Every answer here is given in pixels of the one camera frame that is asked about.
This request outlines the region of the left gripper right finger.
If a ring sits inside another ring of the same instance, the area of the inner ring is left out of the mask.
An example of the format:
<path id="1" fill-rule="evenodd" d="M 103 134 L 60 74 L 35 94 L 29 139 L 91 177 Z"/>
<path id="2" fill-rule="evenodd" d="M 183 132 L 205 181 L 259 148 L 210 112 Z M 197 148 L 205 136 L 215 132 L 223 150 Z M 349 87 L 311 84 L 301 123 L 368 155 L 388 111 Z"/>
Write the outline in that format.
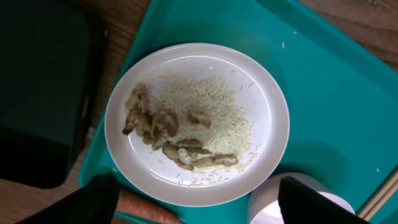
<path id="1" fill-rule="evenodd" d="M 280 180 L 278 203 L 285 224 L 369 224 L 291 176 Z"/>

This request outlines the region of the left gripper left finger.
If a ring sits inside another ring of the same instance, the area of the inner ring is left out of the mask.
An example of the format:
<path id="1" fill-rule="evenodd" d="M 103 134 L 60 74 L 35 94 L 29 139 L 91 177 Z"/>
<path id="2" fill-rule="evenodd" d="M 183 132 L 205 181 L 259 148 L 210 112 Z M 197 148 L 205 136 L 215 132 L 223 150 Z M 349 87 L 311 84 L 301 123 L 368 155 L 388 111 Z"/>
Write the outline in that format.
<path id="1" fill-rule="evenodd" d="M 114 174 L 96 175 L 84 187 L 17 224 L 110 224 L 119 193 Z"/>

